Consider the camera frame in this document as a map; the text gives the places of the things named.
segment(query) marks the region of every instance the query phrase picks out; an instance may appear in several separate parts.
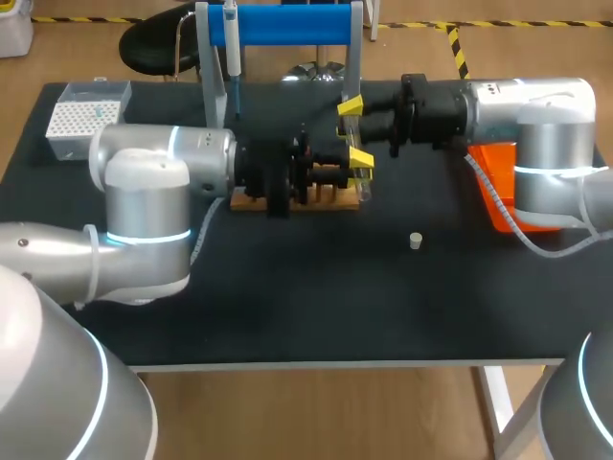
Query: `black table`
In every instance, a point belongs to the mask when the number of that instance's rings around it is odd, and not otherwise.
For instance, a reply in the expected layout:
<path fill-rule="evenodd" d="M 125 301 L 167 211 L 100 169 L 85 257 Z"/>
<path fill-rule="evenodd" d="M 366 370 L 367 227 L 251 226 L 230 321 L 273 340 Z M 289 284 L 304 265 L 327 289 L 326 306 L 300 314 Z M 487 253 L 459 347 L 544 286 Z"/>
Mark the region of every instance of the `black table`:
<path fill-rule="evenodd" d="M 44 138 L 64 84 L 43 89 L 0 186 L 0 221 L 104 229 L 84 163 L 55 161 Z M 397 83 L 364 82 L 365 98 Z M 301 123 L 334 139 L 337 85 L 245 84 L 238 137 L 288 137 Z M 199 85 L 134 83 L 128 123 L 203 126 Z M 71 314 L 131 366 L 551 359 L 613 319 L 600 243 L 545 260 L 491 227 L 464 160 L 428 147 L 376 156 L 374 199 L 357 213 L 288 220 L 216 213 L 188 287 L 146 307 L 97 302 Z M 194 200 L 193 228 L 208 203 Z M 409 234 L 424 235 L 422 250 Z M 562 232 L 538 242 L 561 247 Z"/>

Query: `wooden block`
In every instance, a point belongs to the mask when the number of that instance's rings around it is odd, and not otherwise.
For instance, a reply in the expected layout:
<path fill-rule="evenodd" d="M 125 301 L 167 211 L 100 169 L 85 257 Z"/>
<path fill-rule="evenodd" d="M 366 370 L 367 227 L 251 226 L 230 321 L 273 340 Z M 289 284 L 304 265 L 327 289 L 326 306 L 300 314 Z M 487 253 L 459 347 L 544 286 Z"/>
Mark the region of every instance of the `wooden block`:
<path fill-rule="evenodd" d="M 318 199 L 317 189 L 321 189 Z M 266 211 L 266 198 L 253 199 L 242 192 L 232 194 L 230 208 L 233 211 Z M 308 188 L 308 204 L 300 204 L 291 201 L 289 205 L 291 212 L 300 211 L 357 211 L 360 209 L 360 202 L 354 187 L 348 189 L 336 189 L 330 185 L 322 187 Z"/>

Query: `yellow black tape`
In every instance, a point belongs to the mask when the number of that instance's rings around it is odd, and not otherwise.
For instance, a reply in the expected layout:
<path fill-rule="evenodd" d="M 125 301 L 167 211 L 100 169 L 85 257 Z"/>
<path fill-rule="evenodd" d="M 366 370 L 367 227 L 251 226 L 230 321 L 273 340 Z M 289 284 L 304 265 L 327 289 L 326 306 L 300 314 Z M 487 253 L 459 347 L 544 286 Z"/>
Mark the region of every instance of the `yellow black tape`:
<path fill-rule="evenodd" d="M 462 51 L 462 47 L 460 46 L 458 28 L 457 27 L 447 27 L 446 31 L 447 31 L 447 38 L 449 39 L 449 44 L 451 45 L 451 51 L 453 51 L 453 57 L 456 60 L 456 67 L 458 68 L 460 79 L 462 80 L 470 79 L 470 73 L 468 73 L 468 66 L 466 65 L 466 58 L 464 56 L 464 51 Z"/>
<path fill-rule="evenodd" d="M 45 23 L 65 23 L 65 22 L 80 22 L 80 23 L 103 23 L 103 24 L 136 24 L 143 22 L 143 19 L 138 17 L 43 17 L 34 16 L 32 22 L 35 24 Z"/>
<path fill-rule="evenodd" d="M 34 23 L 113 23 L 136 24 L 144 19 L 139 17 L 45 17 L 35 16 Z M 389 22 L 379 24 L 379 29 L 423 29 L 426 27 L 446 29 L 447 27 L 613 27 L 613 21 L 417 21 Z"/>
<path fill-rule="evenodd" d="M 613 21 L 417 21 L 379 24 L 379 29 L 423 29 L 426 27 L 613 27 Z"/>

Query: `blue handle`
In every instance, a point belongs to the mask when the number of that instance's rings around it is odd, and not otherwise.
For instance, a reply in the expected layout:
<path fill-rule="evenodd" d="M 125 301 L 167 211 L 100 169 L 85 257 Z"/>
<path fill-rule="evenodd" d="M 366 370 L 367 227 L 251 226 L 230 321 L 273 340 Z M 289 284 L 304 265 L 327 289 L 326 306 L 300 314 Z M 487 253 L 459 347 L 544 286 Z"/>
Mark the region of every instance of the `blue handle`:
<path fill-rule="evenodd" d="M 223 7 L 209 5 L 213 46 L 225 46 Z M 240 46 L 350 45 L 351 5 L 242 5 L 238 7 Z"/>

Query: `black mount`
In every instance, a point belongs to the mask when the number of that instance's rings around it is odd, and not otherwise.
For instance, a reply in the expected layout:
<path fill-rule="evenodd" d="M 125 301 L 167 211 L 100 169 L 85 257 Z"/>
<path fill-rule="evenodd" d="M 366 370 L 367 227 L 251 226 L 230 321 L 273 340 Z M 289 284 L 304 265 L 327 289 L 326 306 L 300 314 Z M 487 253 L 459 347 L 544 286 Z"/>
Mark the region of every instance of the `black mount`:
<path fill-rule="evenodd" d="M 315 165 L 338 168 L 314 168 Z M 235 183 L 245 187 L 248 196 L 265 197 L 266 212 L 271 218 L 289 217 L 291 199 L 308 204 L 308 187 L 313 184 L 346 189 L 350 177 L 345 142 L 339 141 L 327 152 L 315 152 L 304 129 L 291 142 L 251 140 L 237 147 Z"/>
<path fill-rule="evenodd" d="M 391 99 L 365 103 L 363 116 L 389 111 L 394 112 L 390 126 L 360 125 L 360 137 L 362 144 L 389 142 L 394 158 L 407 141 L 440 148 L 465 131 L 466 102 L 455 81 L 428 82 L 424 74 L 405 74 L 400 91 Z"/>

